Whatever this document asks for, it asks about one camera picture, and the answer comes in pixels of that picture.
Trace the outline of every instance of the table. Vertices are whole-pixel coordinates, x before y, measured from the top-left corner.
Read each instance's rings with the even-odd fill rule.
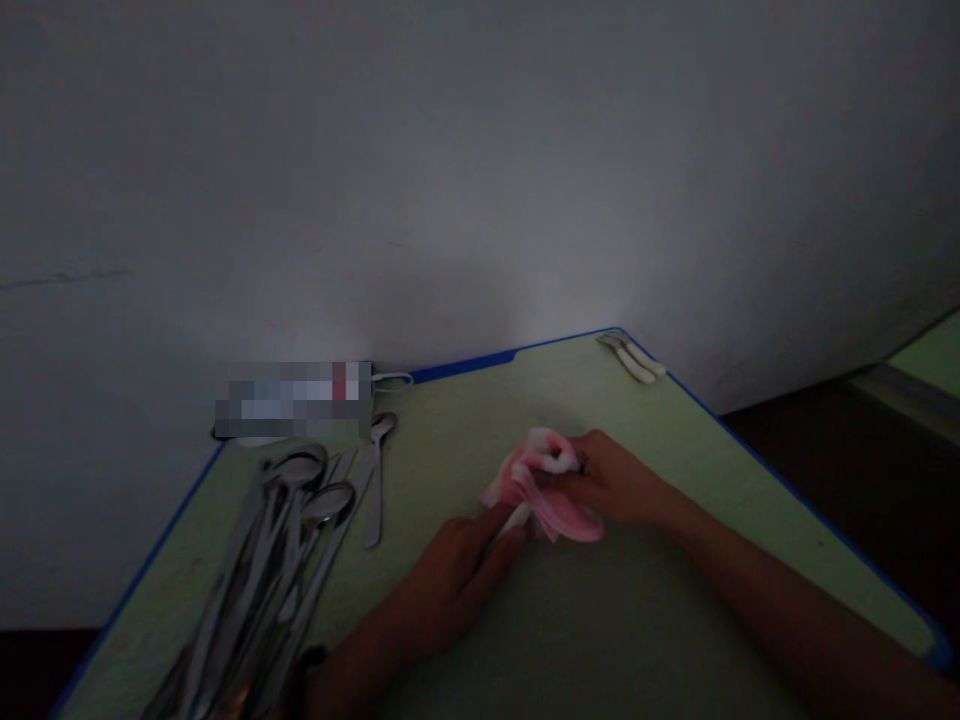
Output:
[[[601,427],[720,520],[935,667],[940,630],[672,375],[633,380],[602,331],[415,373],[378,396],[399,415],[384,453],[384,535],[340,550],[308,642],[333,646],[406,573],[440,524],[474,515],[532,426]],[[60,716],[135,718],[196,624],[258,462],[308,440],[220,446],[61,700]],[[348,443],[328,445],[331,453]],[[608,525],[600,543],[537,543],[478,627],[407,674],[387,717],[805,717],[684,554]]]

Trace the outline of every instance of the hand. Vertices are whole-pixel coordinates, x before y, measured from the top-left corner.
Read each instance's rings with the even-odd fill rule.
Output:
[[[515,527],[483,555],[512,512],[497,505],[476,520],[448,520],[374,611],[371,620],[394,638],[407,661],[447,649],[480,617],[526,542],[524,528]]]
[[[551,476],[548,482],[608,520],[655,523],[683,501],[680,491],[602,430],[569,440],[583,469]]]

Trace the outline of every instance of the dark floor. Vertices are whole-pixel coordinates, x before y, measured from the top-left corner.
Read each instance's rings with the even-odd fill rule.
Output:
[[[960,451],[832,382],[724,422],[960,648]],[[0,633],[0,718],[42,718],[94,630]],[[957,679],[956,668],[948,675]]]

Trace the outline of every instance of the pink cloth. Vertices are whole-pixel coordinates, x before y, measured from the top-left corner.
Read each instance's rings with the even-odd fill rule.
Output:
[[[548,473],[578,472],[580,463],[570,442],[549,428],[532,428],[527,439],[500,465],[480,502],[492,507],[527,503],[551,542],[560,535],[579,542],[596,542],[603,537],[603,521],[566,493],[541,487],[531,470]]]

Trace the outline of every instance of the wall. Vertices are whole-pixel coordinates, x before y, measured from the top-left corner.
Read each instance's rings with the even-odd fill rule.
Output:
[[[960,302],[950,2],[14,0],[0,627],[102,622],[246,359],[623,324],[717,412]]]

